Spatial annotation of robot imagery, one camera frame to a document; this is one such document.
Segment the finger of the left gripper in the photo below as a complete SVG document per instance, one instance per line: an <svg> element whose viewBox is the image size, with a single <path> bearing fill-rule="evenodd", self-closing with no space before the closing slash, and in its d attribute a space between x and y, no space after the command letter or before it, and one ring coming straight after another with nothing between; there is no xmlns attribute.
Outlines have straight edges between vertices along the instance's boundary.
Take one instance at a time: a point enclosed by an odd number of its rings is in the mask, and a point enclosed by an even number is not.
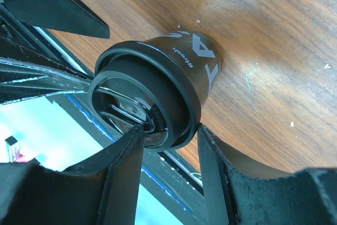
<svg viewBox="0 0 337 225"><path fill-rule="evenodd" d="M92 77L62 63L42 60L46 63L1 58L2 104L41 96L88 92Z"/></svg>
<svg viewBox="0 0 337 225"><path fill-rule="evenodd" d="M81 0L3 0L21 22L97 38L109 38L109 26Z"/></svg>

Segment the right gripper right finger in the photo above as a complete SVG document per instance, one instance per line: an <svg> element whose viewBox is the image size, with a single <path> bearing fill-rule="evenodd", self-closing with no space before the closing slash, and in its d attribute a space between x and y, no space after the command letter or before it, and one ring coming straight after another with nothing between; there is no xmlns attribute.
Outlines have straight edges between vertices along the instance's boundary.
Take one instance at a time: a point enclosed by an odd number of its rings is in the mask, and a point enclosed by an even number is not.
<svg viewBox="0 0 337 225"><path fill-rule="evenodd" d="M205 125L197 142L208 224L336 224L335 168L278 170Z"/></svg>

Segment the black coffee cup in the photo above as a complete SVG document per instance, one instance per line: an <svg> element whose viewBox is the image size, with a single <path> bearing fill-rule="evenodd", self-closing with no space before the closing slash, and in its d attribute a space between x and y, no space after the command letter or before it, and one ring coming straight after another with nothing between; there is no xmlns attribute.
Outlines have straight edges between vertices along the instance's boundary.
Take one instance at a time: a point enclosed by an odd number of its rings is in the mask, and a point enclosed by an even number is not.
<svg viewBox="0 0 337 225"><path fill-rule="evenodd" d="M145 43L167 54L183 70L204 105L221 70L223 47L197 31L176 31Z"/></svg>

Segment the black lid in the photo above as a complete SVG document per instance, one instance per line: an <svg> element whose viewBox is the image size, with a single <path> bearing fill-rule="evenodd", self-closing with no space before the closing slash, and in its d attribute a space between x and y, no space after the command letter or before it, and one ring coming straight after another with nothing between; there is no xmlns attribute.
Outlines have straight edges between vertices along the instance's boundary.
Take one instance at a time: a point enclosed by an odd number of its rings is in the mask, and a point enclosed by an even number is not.
<svg viewBox="0 0 337 225"><path fill-rule="evenodd" d="M154 152L179 149L194 137L201 104L192 83L166 53L140 41L117 43L95 64L91 111L118 134L141 125Z"/></svg>

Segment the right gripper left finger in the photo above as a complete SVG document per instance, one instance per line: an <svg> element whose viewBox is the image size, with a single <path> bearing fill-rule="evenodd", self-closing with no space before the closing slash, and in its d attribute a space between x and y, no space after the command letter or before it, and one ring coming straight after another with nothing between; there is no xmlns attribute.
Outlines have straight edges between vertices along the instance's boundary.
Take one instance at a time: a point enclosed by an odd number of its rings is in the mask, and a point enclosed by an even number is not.
<svg viewBox="0 0 337 225"><path fill-rule="evenodd" d="M143 152L137 125L62 172L1 164L1 224L134 224Z"/></svg>

